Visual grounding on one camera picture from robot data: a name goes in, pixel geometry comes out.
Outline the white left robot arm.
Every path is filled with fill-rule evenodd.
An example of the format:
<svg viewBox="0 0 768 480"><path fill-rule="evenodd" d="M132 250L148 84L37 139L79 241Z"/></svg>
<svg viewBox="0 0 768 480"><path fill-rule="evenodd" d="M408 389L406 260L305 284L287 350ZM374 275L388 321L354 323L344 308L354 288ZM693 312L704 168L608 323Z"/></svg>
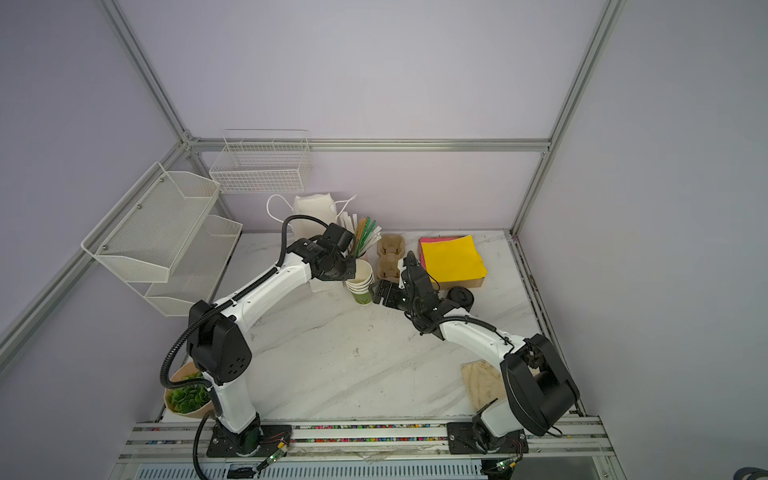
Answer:
<svg viewBox="0 0 768 480"><path fill-rule="evenodd" d="M187 339L188 355L207 387L218 426L241 455L260 443L260 417L248 390L246 371L253 352L246 335L268 310L312 279L350 280L356 273L355 235L336 224L293 243L281 234L275 265L217 304L197 302L190 310L195 326Z"/></svg>

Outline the stack of green paper cups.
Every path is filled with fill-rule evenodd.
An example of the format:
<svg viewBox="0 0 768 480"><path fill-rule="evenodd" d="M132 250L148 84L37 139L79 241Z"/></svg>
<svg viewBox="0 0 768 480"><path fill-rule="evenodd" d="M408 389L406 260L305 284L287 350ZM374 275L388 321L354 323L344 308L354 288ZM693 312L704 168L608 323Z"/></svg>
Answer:
<svg viewBox="0 0 768 480"><path fill-rule="evenodd" d="M360 305L372 303L370 287L374 283L373 267L363 259L356 260L355 276L345 281L345 286Z"/></svg>

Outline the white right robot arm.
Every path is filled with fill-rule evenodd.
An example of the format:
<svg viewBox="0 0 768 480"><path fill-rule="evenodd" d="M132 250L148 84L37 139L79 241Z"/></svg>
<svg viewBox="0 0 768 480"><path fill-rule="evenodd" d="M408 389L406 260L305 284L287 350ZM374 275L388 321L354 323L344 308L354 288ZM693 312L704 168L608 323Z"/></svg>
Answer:
<svg viewBox="0 0 768 480"><path fill-rule="evenodd" d="M580 391L551 341L507 333L471 314L474 295L453 287L444 295L410 252L398 263L400 280L369 288L375 304L400 310L421 335L459 345L498 371L505 397L484 405L469 425L469 447L495 452L510 434L556 435L557 421L580 400Z"/></svg>

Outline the stack of black cup lids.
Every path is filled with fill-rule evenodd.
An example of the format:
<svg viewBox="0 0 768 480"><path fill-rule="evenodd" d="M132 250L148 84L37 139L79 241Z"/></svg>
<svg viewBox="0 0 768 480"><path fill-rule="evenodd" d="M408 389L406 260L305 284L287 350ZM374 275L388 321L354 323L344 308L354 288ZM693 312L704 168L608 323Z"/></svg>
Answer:
<svg viewBox="0 0 768 480"><path fill-rule="evenodd" d="M472 291L461 286L451 288L447 293L447 298L467 312L471 311L471 308L475 303L475 297Z"/></svg>

